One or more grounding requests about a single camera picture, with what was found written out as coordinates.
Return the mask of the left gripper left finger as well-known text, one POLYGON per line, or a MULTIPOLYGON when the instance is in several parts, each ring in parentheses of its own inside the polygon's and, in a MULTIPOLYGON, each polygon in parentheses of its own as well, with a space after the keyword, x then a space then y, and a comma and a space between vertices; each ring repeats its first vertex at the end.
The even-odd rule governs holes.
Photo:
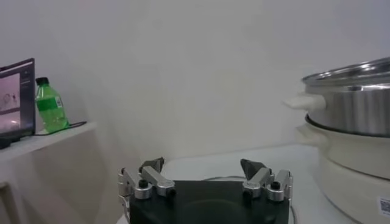
POLYGON ((129 199, 133 195, 137 200, 148 200, 155 191, 165 198, 175 197, 175 182, 160 174, 164 163, 164 158, 160 157, 145 161, 137 171, 122 168, 118 174, 119 196, 129 199))

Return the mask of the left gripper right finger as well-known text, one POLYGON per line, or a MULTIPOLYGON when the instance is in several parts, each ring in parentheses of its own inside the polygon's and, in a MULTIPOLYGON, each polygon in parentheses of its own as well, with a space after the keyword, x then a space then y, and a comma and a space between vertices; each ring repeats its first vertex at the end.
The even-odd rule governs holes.
POLYGON ((243 198, 252 201, 265 197, 270 201, 291 201, 293 176, 288 170, 280 170, 276 175, 261 162, 240 160, 246 180, 243 182, 243 198))

